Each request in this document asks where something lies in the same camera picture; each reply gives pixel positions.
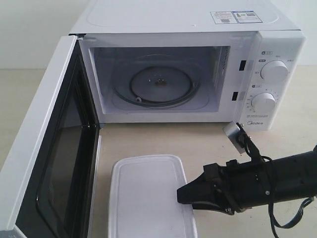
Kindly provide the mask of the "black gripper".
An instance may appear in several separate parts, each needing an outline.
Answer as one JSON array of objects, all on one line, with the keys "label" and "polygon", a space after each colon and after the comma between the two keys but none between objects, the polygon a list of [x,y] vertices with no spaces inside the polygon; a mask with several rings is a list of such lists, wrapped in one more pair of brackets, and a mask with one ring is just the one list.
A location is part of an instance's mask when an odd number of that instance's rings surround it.
[{"label": "black gripper", "polygon": [[234,215],[253,206],[270,203],[274,192],[269,163],[227,162],[203,166],[198,178],[177,189],[177,201],[191,204],[194,210],[207,210]]}]

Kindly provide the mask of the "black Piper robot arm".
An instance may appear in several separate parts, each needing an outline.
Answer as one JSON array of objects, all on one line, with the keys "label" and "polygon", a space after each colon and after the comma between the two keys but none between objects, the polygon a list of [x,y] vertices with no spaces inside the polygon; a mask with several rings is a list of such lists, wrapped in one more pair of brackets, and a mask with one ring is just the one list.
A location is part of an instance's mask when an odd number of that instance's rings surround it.
[{"label": "black Piper robot arm", "polygon": [[195,210],[227,215],[317,194],[317,153],[309,151],[272,161],[230,160],[203,167],[203,173],[177,190],[177,201]]}]

